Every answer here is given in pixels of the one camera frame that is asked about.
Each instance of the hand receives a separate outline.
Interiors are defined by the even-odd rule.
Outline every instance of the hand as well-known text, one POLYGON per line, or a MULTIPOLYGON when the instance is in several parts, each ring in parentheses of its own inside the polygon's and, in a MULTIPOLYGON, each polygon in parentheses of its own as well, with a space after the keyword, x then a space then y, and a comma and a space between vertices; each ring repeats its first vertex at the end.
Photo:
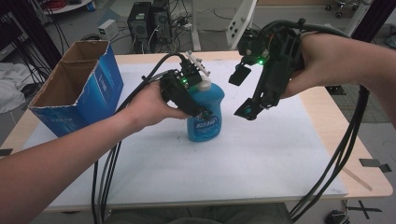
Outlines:
POLYGON ((283 98, 316 86, 362 82, 368 65, 362 64, 359 58, 363 43, 336 35, 312 33, 302 35, 301 39, 305 69, 292 74, 283 98))
POLYGON ((128 107, 121 112, 124 116, 134 119, 134 125, 131 126, 135 126, 133 132, 157 124, 163 119, 186 119, 189 117, 180 109, 173 108, 163 101, 158 81, 150 83, 139 92, 128 107))

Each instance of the blue box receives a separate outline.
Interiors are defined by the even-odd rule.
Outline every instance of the blue box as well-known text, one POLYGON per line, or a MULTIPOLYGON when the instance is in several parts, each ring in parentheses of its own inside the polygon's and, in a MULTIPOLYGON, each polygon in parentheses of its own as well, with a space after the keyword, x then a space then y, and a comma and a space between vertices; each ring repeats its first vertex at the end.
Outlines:
POLYGON ((29 109, 58 137, 112 116, 123 82, 108 41, 74 43, 29 109))

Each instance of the bottle label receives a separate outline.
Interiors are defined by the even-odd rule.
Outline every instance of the bottle label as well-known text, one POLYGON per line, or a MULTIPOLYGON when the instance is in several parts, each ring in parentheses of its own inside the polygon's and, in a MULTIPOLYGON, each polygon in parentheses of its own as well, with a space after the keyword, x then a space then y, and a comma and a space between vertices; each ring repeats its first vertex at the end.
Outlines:
POLYGON ((217 116, 211 116, 210 119, 195 119, 194 123, 195 135, 215 135, 218 133, 220 128, 219 118, 217 116))

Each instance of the blue bottle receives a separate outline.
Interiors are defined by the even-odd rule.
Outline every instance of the blue bottle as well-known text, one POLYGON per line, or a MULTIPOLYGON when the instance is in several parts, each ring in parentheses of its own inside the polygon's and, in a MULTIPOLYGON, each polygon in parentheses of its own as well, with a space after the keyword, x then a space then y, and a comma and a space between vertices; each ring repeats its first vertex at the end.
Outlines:
POLYGON ((224 98, 224 91, 216 84, 211 83, 207 76, 203 81, 189 90, 191 98, 207 110, 211 111, 209 119, 199 116, 187 119, 187 131, 192 142, 209 141, 219 135, 221 130, 220 103, 224 98))

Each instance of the white bottle cap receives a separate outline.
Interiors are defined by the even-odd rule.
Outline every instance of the white bottle cap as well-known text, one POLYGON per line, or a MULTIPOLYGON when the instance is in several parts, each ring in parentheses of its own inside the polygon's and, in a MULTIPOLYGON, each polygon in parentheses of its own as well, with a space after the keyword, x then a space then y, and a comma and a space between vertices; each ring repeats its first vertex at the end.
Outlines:
POLYGON ((210 80, 210 78, 205 75, 201 75, 201 78, 202 78, 202 82, 197 84, 198 91, 210 90, 210 87, 212 86, 212 81, 210 80))

